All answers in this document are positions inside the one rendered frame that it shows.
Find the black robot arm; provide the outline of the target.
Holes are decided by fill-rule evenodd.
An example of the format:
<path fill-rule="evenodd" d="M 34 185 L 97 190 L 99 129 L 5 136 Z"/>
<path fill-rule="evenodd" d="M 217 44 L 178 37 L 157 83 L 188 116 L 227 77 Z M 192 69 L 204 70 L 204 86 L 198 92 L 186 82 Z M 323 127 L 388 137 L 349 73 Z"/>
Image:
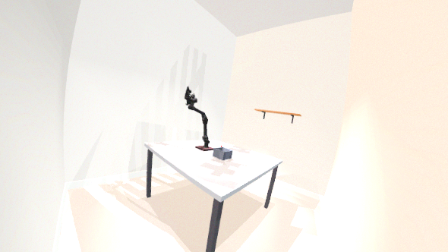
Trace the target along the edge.
<path fill-rule="evenodd" d="M 189 109 L 194 110 L 194 111 L 196 111 L 196 112 L 201 114 L 201 118 L 202 118 L 202 122 L 203 122 L 203 136 L 202 136 L 202 140 L 204 141 L 203 147 L 204 148 L 209 148 L 208 146 L 209 146 L 210 142 L 209 142 L 209 139 L 208 139 L 208 136 L 207 136 L 208 118 L 205 115 L 205 112 L 202 112 L 201 110 L 195 108 L 194 104 L 198 101 L 197 97 L 195 96 L 195 94 L 194 93 L 191 94 L 190 97 L 191 97 L 190 98 L 191 101 L 187 101 L 186 100 L 187 103 L 185 105 L 188 106 Z"/>

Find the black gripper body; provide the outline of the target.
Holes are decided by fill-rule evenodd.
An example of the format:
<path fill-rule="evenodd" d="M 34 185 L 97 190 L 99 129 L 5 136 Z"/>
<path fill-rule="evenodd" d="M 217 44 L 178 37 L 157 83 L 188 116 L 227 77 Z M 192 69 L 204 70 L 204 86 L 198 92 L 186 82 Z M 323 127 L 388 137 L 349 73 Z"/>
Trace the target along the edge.
<path fill-rule="evenodd" d="M 191 93 L 191 91 L 188 91 L 188 94 L 190 94 L 190 93 Z M 190 94 L 190 95 L 191 95 L 191 94 Z M 191 99 L 190 99 L 191 97 L 190 97 L 190 96 L 185 96 L 184 98 L 185 98 L 187 101 L 191 101 Z"/>

